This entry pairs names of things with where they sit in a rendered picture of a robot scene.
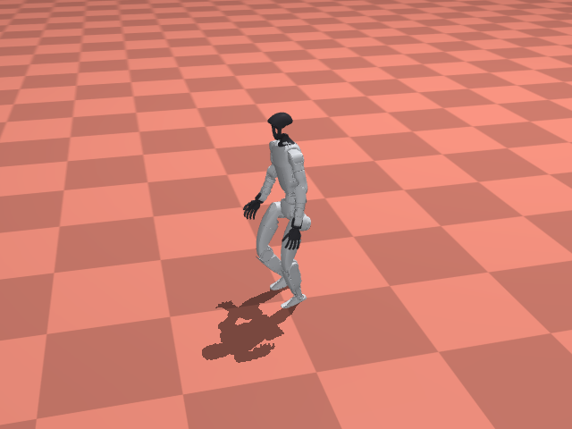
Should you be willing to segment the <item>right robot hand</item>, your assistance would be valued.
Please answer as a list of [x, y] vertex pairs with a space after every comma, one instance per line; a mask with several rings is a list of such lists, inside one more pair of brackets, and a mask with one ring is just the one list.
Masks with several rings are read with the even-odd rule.
[[[248, 219], [248, 215], [249, 215], [249, 219], [251, 220], [251, 216], [252, 216], [252, 214], [253, 214], [253, 212], [254, 212], [254, 214], [253, 214], [253, 219], [255, 220], [255, 215], [256, 215], [256, 212], [257, 212], [258, 208], [260, 207], [260, 204], [263, 204], [263, 203], [264, 203], [263, 201], [258, 200], [260, 197], [261, 197], [261, 193], [259, 192], [259, 193], [257, 194], [257, 196], [255, 197], [255, 200], [252, 200], [251, 202], [247, 203], [247, 204], [244, 206], [243, 210], [245, 210], [245, 209], [247, 208], [247, 209], [245, 210], [245, 212], [244, 212], [244, 217], [246, 217], [246, 214], [247, 214], [247, 219]], [[254, 211], [254, 210], [255, 210], [255, 211]], [[251, 212], [250, 212], [250, 211], [251, 211]]]

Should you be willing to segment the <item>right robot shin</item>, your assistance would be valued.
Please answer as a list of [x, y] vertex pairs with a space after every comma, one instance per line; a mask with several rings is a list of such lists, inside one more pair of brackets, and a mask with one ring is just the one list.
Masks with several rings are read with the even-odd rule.
[[259, 261], [261, 261], [265, 266], [267, 266], [269, 269], [271, 269], [273, 272], [279, 274], [281, 277], [283, 277], [282, 275], [282, 262], [281, 260], [275, 255], [273, 254], [273, 257], [270, 258], [268, 261], [264, 261], [261, 258], [256, 257]]

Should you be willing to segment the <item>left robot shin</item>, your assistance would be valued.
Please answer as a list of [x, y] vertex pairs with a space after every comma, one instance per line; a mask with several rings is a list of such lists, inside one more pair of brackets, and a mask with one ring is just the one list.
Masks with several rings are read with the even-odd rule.
[[302, 299], [303, 297], [300, 288], [302, 281], [298, 263], [293, 262], [290, 269], [288, 270], [288, 273], [282, 270], [282, 275], [294, 297], [298, 300]]

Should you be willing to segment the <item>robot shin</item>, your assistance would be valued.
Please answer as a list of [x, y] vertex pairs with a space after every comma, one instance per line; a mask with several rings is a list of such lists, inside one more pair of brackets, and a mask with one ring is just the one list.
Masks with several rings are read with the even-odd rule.
[[298, 263], [293, 262], [290, 269], [288, 270], [288, 273], [282, 270], [282, 275], [294, 297], [298, 300], [302, 299], [303, 297], [300, 288], [302, 281]]
[[281, 277], [283, 277], [282, 275], [282, 262], [281, 260], [275, 255], [273, 254], [273, 257], [270, 258], [268, 261], [264, 261], [261, 258], [256, 257], [259, 261], [261, 261], [265, 266], [267, 266], [269, 269], [271, 269], [273, 272], [279, 274]]

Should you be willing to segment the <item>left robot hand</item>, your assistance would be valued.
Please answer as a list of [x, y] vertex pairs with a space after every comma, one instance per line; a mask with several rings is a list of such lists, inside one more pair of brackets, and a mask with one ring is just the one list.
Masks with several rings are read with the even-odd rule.
[[[289, 246], [289, 244], [290, 244], [289, 249], [291, 249], [294, 240], [295, 240], [295, 241], [294, 241], [294, 246], [293, 246], [292, 249], [295, 249], [295, 248], [298, 249], [298, 248], [299, 248], [300, 237], [301, 237], [299, 229], [301, 229], [302, 224], [301, 224], [301, 226], [299, 226], [299, 227], [298, 227], [298, 226], [294, 226], [294, 221], [295, 221], [295, 218], [292, 219], [292, 223], [291, 223], [292, 229], [291, 229], [291, 230], [289, 231], [289, 233], [282, 239], [282, 241], [285, 241], [285, 239], [289, 236], [289, 239], [288, 239], [288, 242], [287, 242], [285, 248], [287, 248], [287, 247]], [[296, 247], [297, 241], [298, 241], [298, 245], [297, 245], [297, 247]]]

